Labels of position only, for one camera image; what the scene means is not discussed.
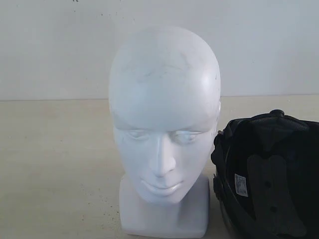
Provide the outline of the white mannequin head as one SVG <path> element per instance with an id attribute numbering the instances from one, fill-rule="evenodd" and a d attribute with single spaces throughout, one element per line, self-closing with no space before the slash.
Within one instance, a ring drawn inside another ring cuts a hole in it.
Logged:
<path id="1" fill-rule="evenodd" d="M 210 46 L 177 26 L 146 28 L 118 50 L 109 78 L 114 140 L 124 175 L 122 229 L 199 239 L 209 221 L 209 179 L 220 115 L 220 70 Z"/>

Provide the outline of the black helmet with tinted visor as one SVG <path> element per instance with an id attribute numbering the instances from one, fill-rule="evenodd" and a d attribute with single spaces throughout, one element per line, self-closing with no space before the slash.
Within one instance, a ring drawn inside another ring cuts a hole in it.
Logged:
<path id="1" fill-rule="evenodd" d="M 272 110 L 214 139 L 214 193 L 233 239 L 319 236 L 319 124 Z"/>

